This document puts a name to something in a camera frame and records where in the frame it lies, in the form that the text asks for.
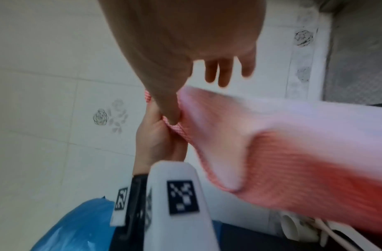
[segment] person's right hand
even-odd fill
[[[264,0],[99,0],[130,65],[171,124],[180,118],[177,91],[205,61],[205,79],[228,85],[234,57],[242,75],[255,68]]]

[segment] white device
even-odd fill
[[[219,251],[193,166],[171,161],[152,166],[144,229],[144,251]]]

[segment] blue plastic bag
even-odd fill
[[[66,214],[31,251],[108,251],[115,227],[109,222],[114,202],[86,201]]]

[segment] white cup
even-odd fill
[[[287,239],[301,242],[319,241],[318,230],[296,217],[283,214],[281,225]]]

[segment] striped fabric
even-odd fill
[[[382,123],[382,108],[291,101],[278,108],[190,87],[178,97],[182,117],[169,126],[195,147],[220,189],[258,206],[382,233],[382,136],[366,133],[382,124],[363,124],[364,114]]]

